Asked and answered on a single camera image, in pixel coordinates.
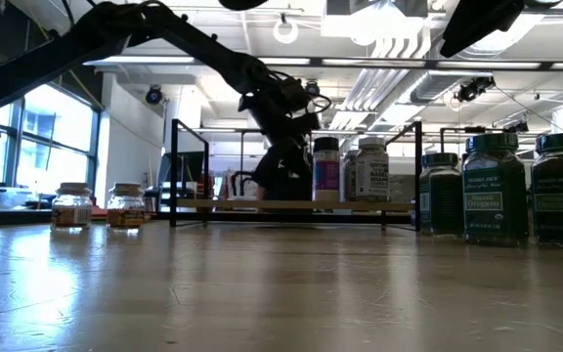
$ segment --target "desk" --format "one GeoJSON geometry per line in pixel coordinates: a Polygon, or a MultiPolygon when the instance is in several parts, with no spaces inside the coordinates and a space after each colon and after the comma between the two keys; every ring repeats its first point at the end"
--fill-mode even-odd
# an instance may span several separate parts
{"type": "Polygon", "coordinates": [[[374,227],[0,228],[0,350],[563,351],[563,250],[374,227]]]}

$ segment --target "white lid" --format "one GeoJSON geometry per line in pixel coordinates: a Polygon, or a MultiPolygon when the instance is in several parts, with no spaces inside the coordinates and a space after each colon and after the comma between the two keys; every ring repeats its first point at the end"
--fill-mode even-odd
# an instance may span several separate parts
{"type": "Polygon", "coordinates": [[[386,141],[383,138],[379,137],[366,137],[360,140],[360,148],[361,147],[368,147],[368,146],[379,146],[384,147],[386,141]]]}

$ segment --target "security camera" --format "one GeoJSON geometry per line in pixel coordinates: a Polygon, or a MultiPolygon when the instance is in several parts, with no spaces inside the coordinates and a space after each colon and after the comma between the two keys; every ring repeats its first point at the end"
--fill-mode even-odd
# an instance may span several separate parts
{"type": "Polygon", "coordinates": [[[319,88],[319,84],[317,83],[317,81],[312,79],[305,84],[305,91],[313,97],[318,97],[321,94],[321,88],[319,88]]]}
{"type": "Polygon", "coordinates": [[[162,87],[151,86],[149,88],[149,92],[147,92],[147,95],[145,96],[145,101],[149,105],[158,105],[160,104],[160,102],[162,102],[163,97],[164,96],[162,95],[162,87]]]}

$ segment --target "window frame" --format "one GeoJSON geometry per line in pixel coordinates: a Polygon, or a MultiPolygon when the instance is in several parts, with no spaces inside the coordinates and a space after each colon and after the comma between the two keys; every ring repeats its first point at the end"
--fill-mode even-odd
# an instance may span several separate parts
{"type": "Polygon", "coordinates": [[[50,141],[49,138],[23,131],[23,119],[25,116],[25,96],[23,96],[22,98],[17,99],[11,103],[12,108],[10,112],[10,125],[6,126],[0,124],[0,132],[8,136],[6,152],[4,155],[4,174],[2,178],[3,183],[6,187],[18,186],[17,173],[21,155],[21,142],[23,139],[25,139],[36,144],[45,145],[47,147],[51,145],[51,148],[56,148],[86,156],[86,183],[88,183],[89,188],[94,193],[95,181],[97,178],[97,139],[99,137],[99,117],[101,111],[89,102],[55,83],[50,82],[45,84],[91,109],[93,115],[91,120],[90,148],[88,152],[86,152],[57,141],[50,141]]]}

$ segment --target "cable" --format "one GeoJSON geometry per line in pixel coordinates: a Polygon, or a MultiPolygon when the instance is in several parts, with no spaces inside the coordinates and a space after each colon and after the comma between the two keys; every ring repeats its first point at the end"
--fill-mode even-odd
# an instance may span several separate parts
{"type": "Polygon", "coordinates": [[[541,120],[548,122],[548,124],[550,124],[551,126],[556,127],[556,128],[558,128],[558,129],[562,130],[562,132],[563,132],[563,128],[562,128],[562,127],[556,125],[556,124],[553,123],[551,120],[548,120],[548,119],[546,119],[546,118],[540,116],[537,112],[535,112],[535,111],[533,111],[533,110],[531,110],[531,109],[525,107],[524,104],[520,103],[520,102],[517,101],[514,97],[512,97],[512,96],[510,96],[509,94],[505,93],[505,92],[504,92],[502,89],[500,89],[496,84],[495,84],[495,88],[497,88],[501,93],[503,93],[503,94],[505,95],[505,97],[507,97],[507,98],[513,100],[514,103],[518,104],[519,106],[521,106],[521,107],[522,107],[523,109],[525,109],[526,111],[528,111],[528,112],[534,114],[535,116],[539,117],[541,120]]]}
{"type": "Polygon", "coordinates": [[[70,22],[70,27],[73,28],[73,26],[75,25],[75,19],[73,18],[73,12],[70,11],[67,0],[63,0],[63,5],[65,5],[66,16],[68,17],[68,21],[70,22]]]}

